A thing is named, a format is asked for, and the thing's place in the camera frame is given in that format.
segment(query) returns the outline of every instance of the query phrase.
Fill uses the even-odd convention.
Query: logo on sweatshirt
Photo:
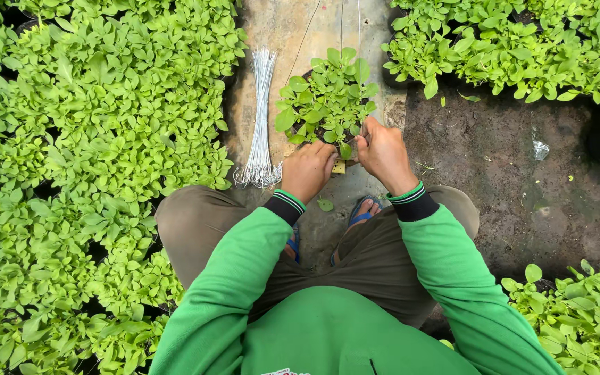
[[[285,368],[283,370],[279,370],[279,371],[275,371],[275,372],[268,372],[267,374],[261,374],[261,375],[311,375],[309,372],[307,373],[296,373],[291,371],[290,368]]]

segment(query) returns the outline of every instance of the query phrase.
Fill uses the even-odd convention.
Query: green sweatshirt
[[[455,351],[341,287],[296,292],[247,325],[305,208],[278,190],[224,235],[169,319],[150,374],[564,374],[453,214],[422,184],[389,199]]]

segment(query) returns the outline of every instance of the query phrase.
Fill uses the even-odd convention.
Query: sweatshirt sleeve
[[[232,374],[239,367],[247,315],[304,210],[278,190],[223,236],[168,320],[150,375]]]
[[[462,225],[422,183],[389,200],[418,280],[448,318],[456,352],[482,374],[564,374],[527,320],[509,306]]]

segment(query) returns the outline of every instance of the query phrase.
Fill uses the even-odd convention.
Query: plastic wrapper
[[[541,141],[534,141],[534,159],[539,161],[545,159],[550,152],[550,147]]]

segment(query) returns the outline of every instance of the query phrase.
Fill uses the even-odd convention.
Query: black cuff
[[[305,212],[305,209],[298,202],[280,192],[272,194],[272,197],[265,202],[263,207],[284,219],[289,226],[293,226],[300,218],[300,215]]]
[[[397,218],[401,222],[417,222],[431,216],[439,209],[439,204],[425,191],[425,187],[405,199],[391,201]]]

